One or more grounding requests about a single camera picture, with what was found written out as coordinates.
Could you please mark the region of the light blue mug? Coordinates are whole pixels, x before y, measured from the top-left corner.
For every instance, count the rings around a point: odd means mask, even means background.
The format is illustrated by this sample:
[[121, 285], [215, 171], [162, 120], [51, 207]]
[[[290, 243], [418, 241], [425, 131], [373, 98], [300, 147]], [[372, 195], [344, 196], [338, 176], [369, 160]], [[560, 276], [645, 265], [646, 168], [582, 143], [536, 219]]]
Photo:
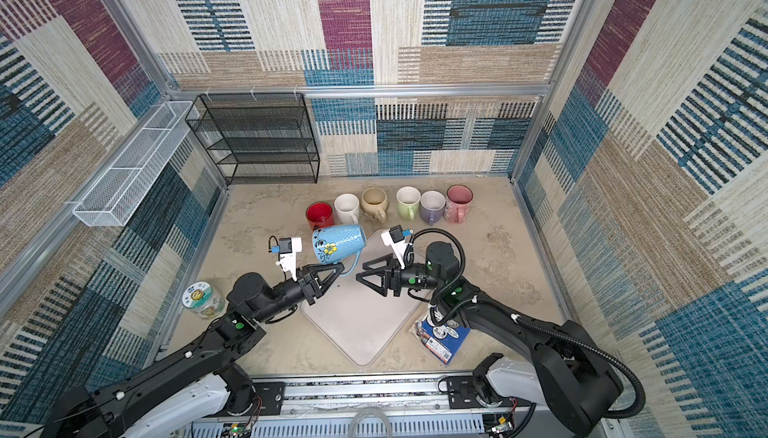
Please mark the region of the light blue mug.
[[360, 224], [334, 225], [318, 228], [312, 233], [312, 249], [319, 263], [339, 264], [349, 256], [355, 260], [341, 277], [349, 275], [357, 266], [367, 238]]

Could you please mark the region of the red mug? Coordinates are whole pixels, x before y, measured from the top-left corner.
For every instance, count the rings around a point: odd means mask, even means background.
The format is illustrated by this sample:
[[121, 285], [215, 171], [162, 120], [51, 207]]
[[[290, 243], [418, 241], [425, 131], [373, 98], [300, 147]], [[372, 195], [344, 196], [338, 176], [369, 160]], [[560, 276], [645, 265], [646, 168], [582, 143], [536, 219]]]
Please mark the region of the red mug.
[[305, 212], [306, 220], [312, 231], [334, 226], [334, 209], [331, 204], [318, 201], [310, 204]]

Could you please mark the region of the white mug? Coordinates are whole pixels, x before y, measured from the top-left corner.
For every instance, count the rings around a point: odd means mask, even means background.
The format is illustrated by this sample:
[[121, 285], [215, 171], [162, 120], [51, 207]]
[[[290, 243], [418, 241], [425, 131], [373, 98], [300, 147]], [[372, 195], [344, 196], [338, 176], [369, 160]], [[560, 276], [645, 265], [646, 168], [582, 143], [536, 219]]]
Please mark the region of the white mug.
[[344, 193], [336, 197], [333, 204], [338, 224], [358, 224], [360, 220], [360, 200], [353, 193]]

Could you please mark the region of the beige speckled ceramic mug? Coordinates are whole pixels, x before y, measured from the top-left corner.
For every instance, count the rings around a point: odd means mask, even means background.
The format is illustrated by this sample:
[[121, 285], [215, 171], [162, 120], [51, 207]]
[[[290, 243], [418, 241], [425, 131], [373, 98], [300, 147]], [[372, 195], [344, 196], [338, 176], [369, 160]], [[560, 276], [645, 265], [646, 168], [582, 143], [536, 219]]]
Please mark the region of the beige speckled ceramic mug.
[[368, 218], [385, 223], [389, 207], [386, 191], [380, 187], [367, 188], [361, 196], [361, 207]]

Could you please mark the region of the light green mug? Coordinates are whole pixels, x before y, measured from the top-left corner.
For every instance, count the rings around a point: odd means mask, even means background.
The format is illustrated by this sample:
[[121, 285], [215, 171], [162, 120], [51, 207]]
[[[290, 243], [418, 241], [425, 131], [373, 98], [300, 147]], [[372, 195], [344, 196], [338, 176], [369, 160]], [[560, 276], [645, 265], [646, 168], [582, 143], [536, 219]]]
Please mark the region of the light green mug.
[[406, 221], [414, 220], [419, 214], [421, 193], [413, 186], [403, 186], [396, 193], [397, 213]]

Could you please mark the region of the lavender purple mug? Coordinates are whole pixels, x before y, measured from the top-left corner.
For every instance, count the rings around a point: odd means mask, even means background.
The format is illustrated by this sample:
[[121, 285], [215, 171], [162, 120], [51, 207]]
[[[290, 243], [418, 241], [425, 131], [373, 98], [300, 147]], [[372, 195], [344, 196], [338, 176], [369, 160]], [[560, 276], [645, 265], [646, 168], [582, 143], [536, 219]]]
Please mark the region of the lavender purple mug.
[[446, 197], [441, 192], [423, 192], [420, 199], [420, 217], [428, 226], [434, 226], [442, 220], [445, 206]]

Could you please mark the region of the pink cartoon mug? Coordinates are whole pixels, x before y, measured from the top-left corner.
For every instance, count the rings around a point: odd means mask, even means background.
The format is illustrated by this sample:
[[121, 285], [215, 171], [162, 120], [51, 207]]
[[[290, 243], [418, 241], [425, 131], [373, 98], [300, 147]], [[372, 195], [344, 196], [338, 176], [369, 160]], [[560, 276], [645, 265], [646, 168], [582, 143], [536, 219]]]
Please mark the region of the pink cartoon mug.
[[451, 223], [464, 223], [474, 198], [473, 191], [466, 185], [454, 184], [446, 192], [444, 218]]

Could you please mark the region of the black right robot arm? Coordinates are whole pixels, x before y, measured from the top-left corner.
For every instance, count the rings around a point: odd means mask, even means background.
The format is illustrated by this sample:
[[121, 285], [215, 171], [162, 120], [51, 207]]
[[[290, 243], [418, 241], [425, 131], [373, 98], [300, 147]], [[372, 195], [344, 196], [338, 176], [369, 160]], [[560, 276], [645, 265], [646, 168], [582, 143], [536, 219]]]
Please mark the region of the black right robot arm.
[[417, 261], [415, 244], [430, 232], [399, 226], [384, 232], [382, 240], [392, 253], [364, 263], [357, 281], [381, 296], [399, 295], [403, 289], [431, 291], [433, 324], [455, 320], [520, 354], [536, 372], [544, 403], [579, 437], [602, 419], [626, 419], [643, 410], [646, 391], [638, 376], [600, 349], [580, 324], [536, 319], [472, 284], [464, 275], [465, 250], [450, 232], [438, 229], [441, 240], [430, 243], [424, 260]]

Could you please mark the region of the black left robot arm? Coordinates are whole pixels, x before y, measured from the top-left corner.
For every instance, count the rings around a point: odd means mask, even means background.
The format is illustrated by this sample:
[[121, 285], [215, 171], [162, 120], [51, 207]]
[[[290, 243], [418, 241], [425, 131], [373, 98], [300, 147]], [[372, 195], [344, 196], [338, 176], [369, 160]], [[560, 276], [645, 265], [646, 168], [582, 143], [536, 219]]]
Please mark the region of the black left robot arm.
[[240, 276], [225, 315], [200, 336], [120, 382], [63, 393], [42, 436], [161, 437], [221, 411], [252, 413], [256, 392], [237, 360], [264, 337], [264, 323], [303, 301], [313, 303], [343, 270], [341, 263], [306, 265], [296, 279], [275, 286], [255, 272]]

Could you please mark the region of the white plastic tray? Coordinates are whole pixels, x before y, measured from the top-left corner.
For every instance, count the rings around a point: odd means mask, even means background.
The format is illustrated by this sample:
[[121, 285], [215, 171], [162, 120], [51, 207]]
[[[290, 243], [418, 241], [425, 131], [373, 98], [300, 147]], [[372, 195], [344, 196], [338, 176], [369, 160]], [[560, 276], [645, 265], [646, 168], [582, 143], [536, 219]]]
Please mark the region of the white plastic tray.
[[383, 297], [356, 281], [363, 263], [391, 252], [381, 234], [380, 229], [371, 232], [350, 275], [337, 279], [314, 304], [300, 306], [301, 313], [360, 368], [378, 358], [421, 304], [406, 292]]

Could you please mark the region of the blue snack package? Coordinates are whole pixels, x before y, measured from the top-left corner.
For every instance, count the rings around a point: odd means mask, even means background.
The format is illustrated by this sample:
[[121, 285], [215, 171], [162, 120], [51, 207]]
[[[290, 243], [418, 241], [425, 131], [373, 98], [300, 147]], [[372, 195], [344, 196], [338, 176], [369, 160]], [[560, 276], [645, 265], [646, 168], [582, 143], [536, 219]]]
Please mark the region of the blue snack package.
[[415, 322], [413, 332], [425, 349], [444, 365], [448, 365], [466, 340], [470, 329], [454, 320], [437, 326], [426, 311], [424, 316]]

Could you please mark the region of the green lidded round tin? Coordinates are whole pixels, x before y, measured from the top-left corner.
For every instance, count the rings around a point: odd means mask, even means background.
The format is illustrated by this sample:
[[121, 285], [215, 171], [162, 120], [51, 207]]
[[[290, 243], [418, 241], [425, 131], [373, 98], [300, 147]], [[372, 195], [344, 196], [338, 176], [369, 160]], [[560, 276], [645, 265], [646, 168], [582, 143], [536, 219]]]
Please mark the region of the green lidded round tin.
[[182, 306], [201, 319], [219, 317], [226, 306], [221, 293], [209, 282], [197, 281], [182, 292]]

